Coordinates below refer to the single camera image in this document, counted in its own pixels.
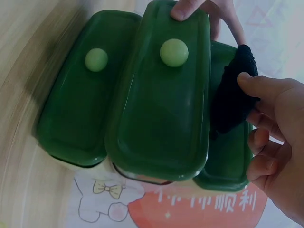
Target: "cartoon bow tie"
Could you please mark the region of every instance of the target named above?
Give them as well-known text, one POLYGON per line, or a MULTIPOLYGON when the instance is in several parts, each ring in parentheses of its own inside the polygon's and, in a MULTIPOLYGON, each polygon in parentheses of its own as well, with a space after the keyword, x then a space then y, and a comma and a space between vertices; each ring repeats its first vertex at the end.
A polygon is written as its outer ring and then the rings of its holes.
POLYGON ((113 185, 111 187, 108 187, 102 181, 96 181, 93 187, 93 193, 99 194, 104 191, 108 191, 110 195, 117 200, 122 194, 123 188, 121 185, 113 185))

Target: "cartoon bear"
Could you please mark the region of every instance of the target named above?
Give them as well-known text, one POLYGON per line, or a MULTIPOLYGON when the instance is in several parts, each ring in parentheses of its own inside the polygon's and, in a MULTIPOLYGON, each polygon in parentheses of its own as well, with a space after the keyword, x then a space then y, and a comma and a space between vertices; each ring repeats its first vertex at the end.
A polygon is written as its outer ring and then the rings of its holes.
POLYGON ((117 180, 98 181, 76 175, 75 184, 82 194, 78 209, 82 221, 114 222, 122 223, 124 227, 137 227, 129 214, 128 205, 144 196, 140 183, 125 180, 122 184, 117 180))

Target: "rectangular container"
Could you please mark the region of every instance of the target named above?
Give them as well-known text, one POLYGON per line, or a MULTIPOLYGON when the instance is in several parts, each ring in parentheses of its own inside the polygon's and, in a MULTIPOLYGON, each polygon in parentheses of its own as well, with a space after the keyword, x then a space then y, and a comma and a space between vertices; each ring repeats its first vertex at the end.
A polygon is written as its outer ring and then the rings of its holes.
POLYGON ((105 137, 122 170, 169 181, 193 178, 203 169, 209 141, 210 28, 197 10, 188 20, 170 17, 176 2, 151 2, 116 91, 105 137), (166 66, 162 44, 186 43, 188 61, 166 66))
POLYGON ((106 157, 104 135, 109 104, 141 17, 105 10, 87 23, 70 51, 38 123, 38 140, 53 157, 92 167, 106 157), (98 73, 85 67, 93 48, 108 54, 98 73))
MULTIPOLYGON (((236 48, 212 42, 210 98, 219 86, 224 67, 234 58, 236 48)), ((245 122, 227 134, 209 141, 208 160, 203 171, 194 178, 196 184, 207 190, 243 190, 248 184, 246 171, 252 153, 247 140, 252 126, 245 122)))

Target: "wooden surface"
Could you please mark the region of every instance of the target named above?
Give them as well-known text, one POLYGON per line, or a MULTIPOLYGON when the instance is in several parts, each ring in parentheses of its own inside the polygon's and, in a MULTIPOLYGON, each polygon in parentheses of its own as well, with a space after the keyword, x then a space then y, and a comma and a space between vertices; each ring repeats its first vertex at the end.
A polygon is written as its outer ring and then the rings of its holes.
POLYGON ((35 126, 69 49, 101 9, 133 0, 0 0, 0 227, 57 228, 72 171, 42 151, 35 126))

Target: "black oven mitt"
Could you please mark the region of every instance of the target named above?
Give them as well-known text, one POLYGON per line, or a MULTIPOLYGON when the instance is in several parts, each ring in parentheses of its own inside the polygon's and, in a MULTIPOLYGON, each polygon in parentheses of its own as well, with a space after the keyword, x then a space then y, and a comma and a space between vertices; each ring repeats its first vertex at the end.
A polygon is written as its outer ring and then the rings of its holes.
POLYGON ((221 83, 210 107, 211 138, 228 133, 248 117, 259 98, 246 95, 238 86, 237 78, 242 72, 258 76, 255 58, 250 47, 240 45, 234 59, 225 67, 221 83))

